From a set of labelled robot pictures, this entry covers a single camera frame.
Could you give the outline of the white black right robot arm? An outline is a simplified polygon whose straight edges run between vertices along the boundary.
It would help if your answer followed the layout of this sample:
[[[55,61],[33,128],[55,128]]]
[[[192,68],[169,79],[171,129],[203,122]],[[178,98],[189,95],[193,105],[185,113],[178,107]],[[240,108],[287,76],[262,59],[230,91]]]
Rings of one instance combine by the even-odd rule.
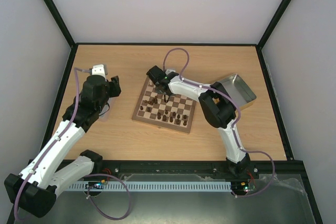
[[[242,177],[247,172],[250,157],[237,129],[241,111],[224,86],[219,82],[203,84],[191,81],[173,70],[163,71],[158,66],[149,69],[146,75],[162,94],[184,95],[199,102],[205,120],[219,131],[226,148],[230,174]]]

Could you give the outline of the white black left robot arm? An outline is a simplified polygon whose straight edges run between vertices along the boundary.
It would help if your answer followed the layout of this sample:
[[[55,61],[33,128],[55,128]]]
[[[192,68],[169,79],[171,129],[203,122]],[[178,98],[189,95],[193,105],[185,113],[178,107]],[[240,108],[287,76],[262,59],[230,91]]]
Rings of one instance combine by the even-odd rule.
[[[107,80],[100,74],[89,75],[83,87],[76,89],[73,104],[67,107],[48,143],[18,175],[6,177],[4,185],[15,210],[21,208],[38,218],[45,216],[63,191],[100,165],[102,156],[86,150],[59,169],[70,149],[98,120],[109,99],[120,93],[118,76]]]

